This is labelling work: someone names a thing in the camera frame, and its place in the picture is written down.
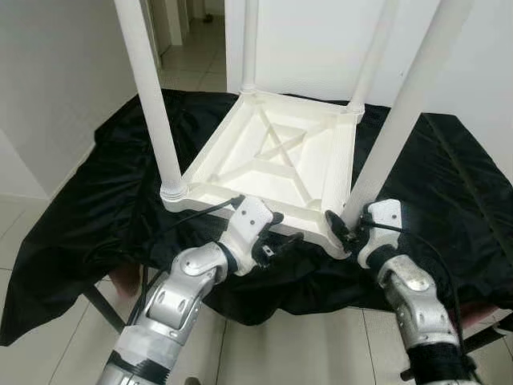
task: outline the black cable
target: black cable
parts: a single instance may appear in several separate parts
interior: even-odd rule
[[[223,203],[219,203],[218,205],[209,207],[208,209],[200,210],[200,211],[198,211],[196,213],[193,213],[192,215],[189,215],[188,217],[185,217],[185,218],[182,218],[182,219],[176,221],[175,223],[173,223],[167,229],[158,232],[156,235],[154,235],[153,237],[150,238],[149,246],[148,246],[148,254],[151,254],[151,252],[153,250],[153,247],[155,246],[155,244],[159,240],[159,238],[162,237],[163,235],[169,233],[176,226],[181,225],[181,224],[183,224],[186,221],[190,221],[193,218],[201,217],[202,215],[205,215],[205,214],[208,214],[208,213],[213,213],[214,211],[222,209],[223,207],[228,206],[228,205],[233,205],[234,207],[238,207],[243,199],[244,199],[244,196],[243,195],[239,195],[238,197],[229,199],[229,200],[227,200],[227,201],[225,201]],[[160,274],[162,272],[163,272],[163,270],[161,270],[157,274],[157,276],[160,276]],[[153,280],[151,280],[151,282],[149,284],[147,283],[147,267],[144,266],[143,267],[143,280],[141,282],[141,295],[139,296],[137,302],[134,305],[134,308],[132,309],[132,312],[130,313],[130,316],[129,316],[128,322],[127,322],[128,325],[132,325],[133,324],[135,319],[139,316],[140,311],[146,305],[147,289],[148,289],[148,287],[151,287],[155,283],[155,281],[156,280],[153,279]]]
[[[155,277],[153,277],[151,279],[151,281],[147,284],[147,287],[152,287],[153,285],[155,285],[155,282],[157,282],[157,280],[160,278],[160,276],[162,275],[162,273],[164,271],[165,271],[165,269],[160,269],[158,271],[158,273],[155,274]],[[143,295],[141,293],[139,298],[137,298],[137,301],[135,302],[135,305],[134,305],[133,309],[131,310],[130,315],[128,316],[127,326],[134,324],[135,320],[137,319],[137,316],[140,313],[139,310],[144,308],[144,305],[146,305],[146,300],[144,300],[144,302],[143,302]]]
[[[440,252],[431,243],[429,243],[429,241],[427,239],[421,237],[420,235],[418,235],[416,233],[412,233],[411,231],[409,231],[407,229],[401,229],[399,227],[389,226],[389,225],[382,225],[380,223],[368,221],[366,219],[362,219],[360,223],[362,225],[367,225],[370,227],[377,227],[379,229],[387,229],[387,230],[397,231],[399,233],[404,233],[404,234],[409,235],[409,236],[417,239],[418,241],[422,242],[424,245],[428,246],[431,249],[431,251],[433,251],[434,255],[436,255],[436,259],[437,259],[438,263],[444,269],[447,279],[449,280],[451,295],[452,295],[453,301],[454,301],[454,318],[455,318],[454,323],[456,324],[456,333],[458,334],[458,341],[459,341],[459,346],[460,346],[460,349],[462,352],[462,357],[465,358],[467,356],[467,350],[465,349],[465,340],[463,338],[462,315],[461,315],[461,310],[459,309],[458,290],[456,289],[456,284],[454,282],[454,275],[450,271],[449,266],[444,261],[443,256],[440,254]],[[474,376],[475,380],[478,383],[483,383],[480,380],[480,378],[478,377],[478,375],[475,373],[475,370],[469,370],[469,372]]]
[[[189,215],[188,217],[185,217],[185,218],[182,218],[182,219],[176,221],[175,223],[173,223],[171,225],[171,227],[169,227],[169,228],[167,228],[165,230],[159,231],[156,235],[151,237],[150,245],[149,245],[149,251],[148,252],[149,253],[151,252],[151,250],[153,249],[153,246],[155,246],[155,243],[159,240],[160,237],[162,237],[163,235],[169,233],[176,226],[181,225],[181,224],[183,224],[186,221],[190,221],[193,218],[197,218],[197,217],[201,217],[202,215],[205,215],[205,214],[213,213],[214,211],[222,209],[223,207],[228,206],[228,205],[233,205],[233,206],[237,207],[242,202],[243,199],[244,199],[244,196],[243,195],[239,195],[238,197],[229,199],[229,200],[227,200],[227,201],[225,201],[223,203],[219,203],[218,205],[209,207],[208,209],[197,211],[197,212],[193,213],[192,215]]]
[[[141,295],[140,295],[140,297],[141,297],[140,303],[143,304],[143,305],[139,306],[139,311],[137,312],[138,316],[139,316],[139,314],[141,314],[141,309],[146,304],[147,288],[148,288],[148,284],[147,284],[147,265],[143,265],[143,279],[141,281]]]

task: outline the black cloth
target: black cloth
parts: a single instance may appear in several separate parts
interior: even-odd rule
[[[180,167],[184,171],[236,96],[164,91]],[[357,127],[353,182],[389,111],[366,106]],[[125,261],[167,266],[179,251],[215,240],[226,222],[200,217],[174,228],[150,249],[154,234],[192,212],[167,212],[138,98],[95,133],[96,146],[26,236],[11,274],[0,344],[69,309],[84,287]],[[513,190],[472,135],[452,115],[423,114],[380,198],[406,202],[413,231],[430,240],[456,276],[462,302],[513,308]],[[273,247],[283,237],[273,234]],[[443,270],[424,245],[411,255],[452,299]],[[335,261],[321,247],[301,243],[268,269],[229,277],[205,298],[222,315],[246,325],[277,308],[308,314],[363,306],[387,309],[382,292],[354,261]]]

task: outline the table leg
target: table leg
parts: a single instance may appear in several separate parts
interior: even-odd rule
[[[91,285],[87,287],[83,295],[92,303],[92,305],[100,312],[100,314],[109,322],[112,327],[116,329],[118,333],[123,331],[125,327],[124,320],[121,319],[119,314],[114,310],[111,304],[105,299],[105,297],[99,292],[96,286]]]

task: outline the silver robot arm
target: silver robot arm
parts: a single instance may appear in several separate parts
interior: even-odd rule
[[[401,203],[369,205],[364,218],[379,225],[402,227]],[[399,232],[371,227],[357,253],[358,264],[370,269],[394,309],[416,383],[477,385],[465,367],[458,335],[436,294],[433,278],[407,255],[398,252]]]
[[[133,326],[127,326],[98,385],[164,385],[212,287],[229,274],[245,275],[256,265],[259,235],[283,216],[246,197],[218,242],[180,253]],[[264,253],[271,254],[264,248]]]

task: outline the black rubber band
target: black rubber band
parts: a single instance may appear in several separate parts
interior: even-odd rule
[[[170,372],[166,367],[163,367],[159,363],[151,361],[150,359],[145,359],[136,366],[131,365],[122,359],[121,355],[119,355],[117,351],[112,351],[111,356],[108,359],[108,363],[116,365],[133,375],[137,375],[141,379],[146,379],[147,381],[158,385],[166,385]]]
[[[237,261],[233,257],[232,252],[221,242],[216,242],[216,244],[221,247],[221,250],[223,250],[223,253],[226,256],[226,261],[228,262],[228,275],[235,273],[239,267],[237,266]]]
[[[418,385],[470,379],[459,348],[451,343],[415,346],[408,350],[408,356]]]
[[[367,257],[367,265],[369,265],[370,271],[378,275],[379,270],[382,269],[385,262],[398,255],[399,252],[392,245],[383,245],[369,254]]]

